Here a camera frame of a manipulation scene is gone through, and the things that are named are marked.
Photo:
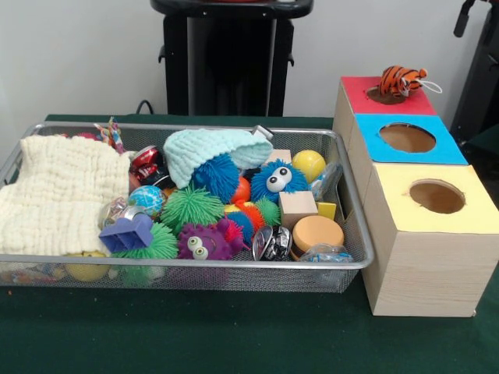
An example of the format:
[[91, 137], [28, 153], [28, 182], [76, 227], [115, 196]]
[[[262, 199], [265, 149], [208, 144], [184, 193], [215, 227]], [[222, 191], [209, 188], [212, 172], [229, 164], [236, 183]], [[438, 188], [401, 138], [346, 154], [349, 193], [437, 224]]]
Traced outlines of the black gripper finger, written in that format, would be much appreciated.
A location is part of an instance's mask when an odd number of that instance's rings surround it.
[[454, 28], [454, 35], [460, 38], [465, 33], [465, 28], [469, 21], [469, 11], [474, 6], [475, 0], [465, 0], [462, 3], [462, 7], [459, 11], [458, 18]]

